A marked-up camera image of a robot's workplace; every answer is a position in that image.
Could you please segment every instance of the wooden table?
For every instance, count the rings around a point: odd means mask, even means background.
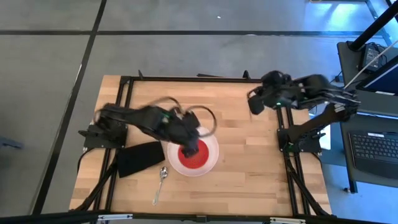
[[[120,78],[115,75],[104,76],[95,110],[107,102],[115,102]],[[173,170],[166,156],[166,161],[156,166],[123,179],[118,178],[111,210],[131,213],[291,216],[284,160],[278,150],[276,112],[268,108],[259,116],[251,118],[249,115],[246,93],[255,86],[258,83],[135,81],[131,108],[138,108],[162,96],[178,99],[183,107],[209,107],[218,120],[215,136],[220,145],[220,156],[214,168],[201,177],[179,174]],[[124,95],[121,105],[124,105],[125,99]],[[159,106],[170,108],[173,104],[166,102]],[[211,128],[211,116],[206,111],[196,111],[195,114],[202,126]],[[295,124],[301,124],[308,120],[308,111],[293,111],[293,117]],[[153,140],[129,126],[126,147]],[[100,176],[103,156],[104,149],[94,149],[83,158],[70,208],[79,206],[93,190]],[[331,212],[319,161],[311,154],[301,153],[300,156],[306,186],[322,208]],[[167,166],[170,172],[164,181],[159,203],[153,206],[152,199],[159,187],[162,166]],[[107,192],[106,186],[100,208],[104,208]],[[302,212],[299,192],[296,186],[297,203]]]

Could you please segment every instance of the silver spoon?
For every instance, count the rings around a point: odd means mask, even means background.
[[[168,174],[169,174],[169,172],[167,171],[167,167],[161,168],[160,173],[159,173],[159,175],[160,175],[159,190],[156,191],[155,198],[152,201],[153,205],[157,204],[157,201],[159,199],[160,190],[162,189],[163,180],[166,179]]]

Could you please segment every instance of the white bowl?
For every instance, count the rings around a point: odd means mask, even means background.
[[[209,130],[207,130],[204,127],[199,127],[197,128],[197,130],[199,131],[200,134],[209,133]],[[180,148],[180,145],[171,142],[168,143],[167,157],[169,158],[169,162],[172,165],[172,167],[180,174],[186,175],[188,177],[198,177],[200,175],[206,174],[216,165],[219,154],[218,142],[216,137],[214,135],[211,135],[199,139],[202,140],[207,145],[207,148],[209,150],[209,157],[206,163],[197,169],[190,169],[188,167],[185,167],[180,162],[180,159],[178,159],[178,149]]]

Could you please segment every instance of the red circle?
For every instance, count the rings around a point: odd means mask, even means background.
[[[182,154],[182,149],[182,146],[180,146],[178,149],[178,159],[186,168],[200,168],[206,164],[209,158],[209,149],[207,148],[206,143],[204,143],[202,140],[198,140],[198,152],[192,157],[185,158],[184,154]]]

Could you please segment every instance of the gray floor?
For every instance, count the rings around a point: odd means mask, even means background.
[[[372,3],[379,14],[387,6],[384,0]],[[100,0],[2,1],[0,29],[91,30],[99,5]],[[99,29],[361,31],[372,21],[365,3],[108,0]],[[393,40],[396,25],[386,27]],[[92,118],[103,75],[137,75],[140,69],[146,76],[240,77],[247,69],[260,77],[278,69],[295,78],[321,73],[331,80],[340,72],[336,44],[347,40],[353,38],[97,36],[44,212],[68,209],[84,140],[77,131]],[[88,36],[0,35],[0,136],[25,144],[20,151],[0,149],[2,217],[29,213],[87,41]],[[385,45],[381,38],[372,41]],[[348,185],[343,167],[324,166],[324,173],[335,215],[398,222],[397,202],[389,197],[397,189],[361,184],[360,194],[349,195],[341,191]]]

